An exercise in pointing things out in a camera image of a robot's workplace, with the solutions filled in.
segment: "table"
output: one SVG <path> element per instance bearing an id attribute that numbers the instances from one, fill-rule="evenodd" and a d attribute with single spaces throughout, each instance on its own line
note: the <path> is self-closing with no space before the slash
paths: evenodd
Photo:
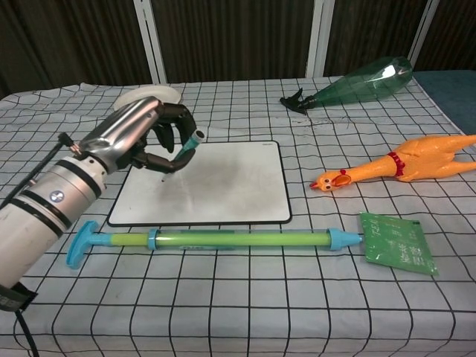
<path id="1" fill-rule="evenodd" d="M 94 247 L 79 271 L 67 268 L 71 238 L 87 219 L 99 221 L 102 232 L 147 230 L 105 222 L 123 170 L 107 178 L 105 195 L 22 279 L 39 293 L 25 319 L 42 356 L 476 356 L 476 172 L 411 184 L 378 178 L 334 193 L 308 188 L 324 169 L 359 165 L 405 139 L 458 129 L 415 81 L 388 100 L 308 116 L 279 104 L 298 87 L 306 96 L 333 80 L 173 87 L 209 142 L 280 144 L 293 219 L 265 228 L 361 231 L 362 211 L 418 219 L 438 277 L 366 263 L 363 246 L 337 252 Z M 59 132 L 81 139 L 132 88 L 81 84 L 3 99 L 1 197 Z M 468 148 L 457 157 L 476 160 L 476 152 Z M 0 354 L 26 356 L 14 315 L 1 313 L 0 320 Z"/>

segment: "green packet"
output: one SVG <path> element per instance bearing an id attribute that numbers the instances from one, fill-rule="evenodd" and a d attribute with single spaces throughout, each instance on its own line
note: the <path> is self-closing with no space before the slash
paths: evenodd
<path id="1" fill-rule="evenodd" d="M 365 259 L 417 273 L 438 275 L 419 221 L 360 213 Z"/>

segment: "silver robotic arm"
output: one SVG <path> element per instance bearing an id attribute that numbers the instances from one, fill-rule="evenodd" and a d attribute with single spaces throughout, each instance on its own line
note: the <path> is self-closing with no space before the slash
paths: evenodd
<path id="1" fill-rule="evenodd" d="M 73 157 L 59 160 L 38 182 L 12 198 L 0 210 L 0 305 L 6 294 L 53 243 L 106 189 L 108 174 L 129 164 L 172 173 L 185 167 L 195 153 L 178 161 L 145 152 L 152 130 L 173 151 L 175 124 L 184 144 L 196 130 L 187 108 L 146 97 L 108 116 L 78 145 Z"/>

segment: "rubber chicken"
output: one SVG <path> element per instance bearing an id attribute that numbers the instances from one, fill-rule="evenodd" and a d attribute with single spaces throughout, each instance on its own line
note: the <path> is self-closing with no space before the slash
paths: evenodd
<path id="1" fill-rule="evenodd" d="M 352 169 L 323 173 L 310 187 L 332 191 L 379 176 L 394 176 L 397 180 L 410 182 L 464 173 L 475 170 L 476 161 L 453 161 L 454 154 L 472 144 L 476 144 L 476 135 L 425 136 L 408 140 L 378 160 Z"/>

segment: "whiteboard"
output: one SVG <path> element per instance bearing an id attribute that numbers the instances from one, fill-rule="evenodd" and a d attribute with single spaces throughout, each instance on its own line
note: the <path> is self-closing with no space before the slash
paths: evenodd
<path id="1" fill-rule="evenodd" d="M 160 145 L 147 151 L 171 160 Z M 208 143 L 162 182 L 163 173 L 132 167 L 109 215 L 111 226 L 288 222 L 279 146 L 274 141 Z"/>

